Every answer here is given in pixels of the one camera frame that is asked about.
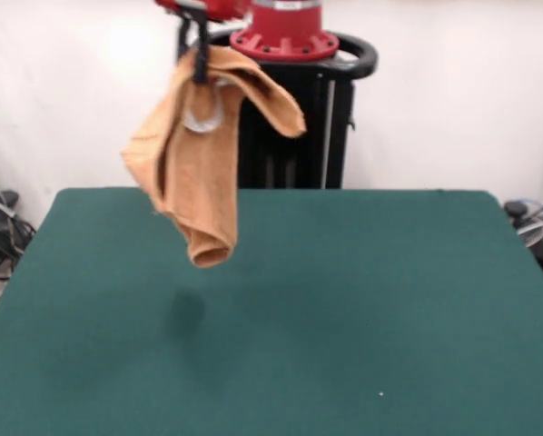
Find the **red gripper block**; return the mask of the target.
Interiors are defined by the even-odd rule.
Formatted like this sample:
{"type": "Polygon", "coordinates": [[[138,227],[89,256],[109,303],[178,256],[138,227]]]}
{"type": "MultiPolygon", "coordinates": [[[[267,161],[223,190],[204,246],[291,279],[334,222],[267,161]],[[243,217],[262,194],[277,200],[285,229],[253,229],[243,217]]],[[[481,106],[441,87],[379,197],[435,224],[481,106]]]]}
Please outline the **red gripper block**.
{"type": "Polygon", "coordinates": [[[248,12],[250,0],[155,0],[158,6],[180,15],[181,22],[177,35],[176,58],[180,59],[189,49],[188,33],[193,20],[198,16],[198,45],[193,80],[206,84],[208,78],[209,34],[207,21],[230,21],[241,19],[248,12]]]}

